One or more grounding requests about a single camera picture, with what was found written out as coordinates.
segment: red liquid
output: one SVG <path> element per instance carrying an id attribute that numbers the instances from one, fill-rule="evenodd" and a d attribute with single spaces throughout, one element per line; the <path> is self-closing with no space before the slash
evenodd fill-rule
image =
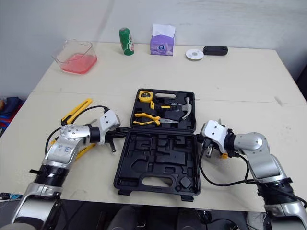
<path id="1" fill-rule="evenodd" d="M 74 54 L 68 60 L 68 63 L 61 65 L 62 70 L 71 73 L 87 73 L 97 61 L 97 56 Z"/>

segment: tissue box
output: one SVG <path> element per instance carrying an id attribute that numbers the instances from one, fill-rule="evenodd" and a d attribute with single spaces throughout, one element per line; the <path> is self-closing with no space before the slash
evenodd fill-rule
<path id="1" fill-rule="evenodd" d="M 150 53 L 154 55 L 172 56 L 175 44 L 175 29 L 171 25 L 153 24 Z"/>

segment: green bottle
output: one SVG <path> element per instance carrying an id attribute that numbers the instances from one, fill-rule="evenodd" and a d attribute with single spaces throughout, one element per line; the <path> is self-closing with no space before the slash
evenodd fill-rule
<path id="1" fill-rule="evenodd" d="M 121 48 L 124 50 L 125 55 L 134 54 L 134 44 L 128 28 L 121 28 L 119 30 L 119 39 Z"/>

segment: black wire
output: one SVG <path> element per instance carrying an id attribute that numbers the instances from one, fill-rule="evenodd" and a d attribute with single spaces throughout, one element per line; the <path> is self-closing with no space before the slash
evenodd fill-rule
<path id="1" fill-rule="evenodd" d="M 62 127 L 59 127 L 59 128 L 57 128 L 56 130 L 54 130 L 54 131 L 49 135 L 49 137 L 47 138 L 46 145 L 45 145 L 45 155 L 46 155 L 47 152 L 48 152 L 48 144 L 49 144 L 49 141 L 50 141 L 52 135 L 55 134 L 57 131 L 59 131 L 61 128 L 62 128 Z"/>
<path id="2" fill-rule="evenodd" d="M 208 224 L 212 224 L 212 223 L 215 223 L 215 222 L 220 221 L 220 220 L 228 220 L 229 222 L 231 222 L 231 223 L 233 223 L 234 225 L 238 226 L 238 225 L 237 225 L 236 223 L 234 223 L 232 220 L 227 219 L 227 218 L 218 218 L 218 219 L 215 219 L 215 220 L 211 221 L 211 222 L 208 223 Z"/>
<path id="3" fill-rule="evenodd" d="M 210 183 L 210 184 L 213 184 L 213 185 L 215 185 L 215 186 L 221 186 L 221 187 L 227 187 L 227 186 L 232 186 L 232 185 L 236 185 L 236 184 L 242 184 L 242 183 L 249 183 L 249 182 L 255 182 L 254 180 L 252 180 L 252 179 L 250 179 L 250 180 L 247 180 L 247 177 L 248 177 L 248 173 L 249 173 L 249 169 L 248 169 L 248 165 L 246 165 L 247 166 L 247 172 L 246 172 L 246 174 L 245 174 L 245 178 L 244 178 L 244 180 L 242 180 L 242 181 L 237 181 L 237 182 L 232 182 L 232 183 L 228 183 L 228 184 L 218 184 L 218 183 L 215 183 L 215 182 L 213 182 L 213 181 L 211 181 L 207 176 L 206 176 L 206 174 L 205 174 L 205 172 L 203 171 L 203 169 L 202 169 L 202 165 L 201 165 L 201 160 L 202 160 L 202 157 L 203 157 L 203 155 L 204 155 L 204 152 L 205 152 L 205 150 L 203 149 L 202 151 L 201 151 L 201 155 L 200 155 L 200 158 L 199 158 L 199 168 L 200 168 L 200 170 L 201 170 L 201 173 L 202 173 L 202 175 L 203 175 L 203 177 Z M 240 156 L 242 159 L 244 159 L 245 161 L 245 163 L 247 164 L 247 160 L 244 158 L 244 157 L 242 157 L 242 156 Z"/>
<path id="4" fill-rule="evenodd" d="M 276 188 L 276 187 L 270 187 L 270 188 L 273 189 L 273 190 L 275 190 L 275 191 L 277 191 L 277 192 L 280 192 L 280 193 L 282 193 L 282 194 L 284 194 L 284 195 L 286 195 L 286 196 L 289 196 L 289 197 L 291 197 L 291 198 L 293 198 L 293 199 L 297 199 L 297 200 L 302 201 L 302 202 L 304 203 L 304 208 L 307 208 L 307 202 L 306 202 L 306 200 L 304 200 L 303 198 L 300 198 L 299 196 L 296 196 L 296 195 L 294 195 L 294 194 L 291 194 L 291 193 L 285 192 L 285 191 L 283 191 L 283 190 L 280 190 L 280 189 L 278 189 L 278 188 Z"/>
<path id="5" fill-rule="evenodd" d="M 106 113 L 107 111 L 109 111 L 109 108 L 106 107 L 106 106 L 103 106 L 103 105 L 95 105 L 95 106 L 92 106 L 92 107 L 88 107 L 88 108 L 84 109 L 82 112 L 80 112 L 80 113 L 72 120 L 71 124 L 73 124 L 73 123 L 75 122 L 75 120 L 76 120 L 81 114 L 83 114 L 84 112 L 86 112 L 86 111 L 88 111 L 88 110 L 90 110 L 90 109 L 95 109 L 95 108 L 104 108 L 104 110 L 105 110 L 104 113 Z M 62 128 L 62 127 L 59 127 L 59 128 L 57 128 L 56 130 L 54 130 L 54 131 L 49 135 L 49 137 L 47 138 L 47 141 L 46 141 L 46 144 L 45 144 L 45 155 L 46 155 L 47 152 L 48 152 L 48 144 L 49 144 L 49 141 L 50 141 L 52 135 L 55 134 L 57 131 L 59 131 L 61 128 Z"/>
<path id="6" fill-rule="evenodd" d="M 109 108 L 106 107 L 106 106 L 103 106 L 103 105 L 95 105 L 95 106 L 92 106 L 92 107 L 88 107 L 86 109 L 84 109 L 82 112 L 80 112 L 78 115 L 76 115 L 76 117 L 72 120 L 71 124 L 75 122 L 75 120 L 81 115 L 83 114 L 84 112 L 90 110 L 90 109 L 95 109 L 95 108 L 104 108 L 105 112 L 106 113 L 107 111 L 109 111 Z"/>
<path id="7" fill-rule="evenodd" d="M 244 162 L 245 162 L 245 164 L 246 164 L 246 167 L 247 167 L 247 170 L 246 170 L 246 173 L 245 173 L 245 177 L 244 177 L 245 183 L 246 183 L 246 184 L 256 184 L 256 182 L 255 182 L 254 180 L 251 181 L 251 182 L 248 180 L 248 174 L 249 174 L 248 161 L 246 160 L 245 157 L 243 157 L 243 156 L 241 156 L 241 155 L 239 155 L 239 157 L 242 158 L 242 159 L 244 160 Z"/>
<path id="8" fill-rule="evenodd" d="M 73 213 L 73 215 L 69 218 L 69 220 L 66 221 L 65 226 L 62 228 L 62 230 L 64 229 L 68 229 L 68 226 L 71 222 L 71 220 L 75 217 L 75 215 L 77 214 L 77 212 L 80 210 L 80 208 L 82 208 L 82 206 L 85 204 L 85 201 L 82 202 L 82 204 L 80 204 L 80 206 L 76 209 L 76 211 Z"/>

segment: white table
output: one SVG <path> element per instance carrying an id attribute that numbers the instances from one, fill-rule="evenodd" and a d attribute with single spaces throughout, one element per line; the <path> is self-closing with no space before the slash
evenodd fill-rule
<path id="1" fill-rule="evenodd" d="M 0 191 L 23 193 L 33 181 L 29 169 L 39 169 L 46 138 L 60 119 L 85 98 L 92 105 L 114 110 L 128 127 L 138 88 L 193 91 L 199 133 L 209 119 L 222 119 L 236 133 L 264 134 L 298 196 L 306 197 L 305 164 L 307 106 L 295 82 L 274 50 L 230 48 L 225 57 L 205 56 L 189 61 L 190 46 L 176 46 L 173 57 L 151 56 L 148 45 L 136 45 L 135 54 L 122 54 L 119 44 L 97 43 L 98 63 L 86 75 L 63 73 L 53 63 L 0 139 Z M 77 124 L 101 116 L 91 110 Z M 96 146 L 77 160 L 64 183 L 63 199 L 223 210 L 263 211 L 255 185 L 216 187 L 201 177 L 201 193 L 194 202 L 180 196 L 132 192 L 118 195 L 113 180 L 124 139 L 115 140 L 117 152 Z M 204 170 L 215 182 L 242 179 L 240 159 L 203 159 Z"/>

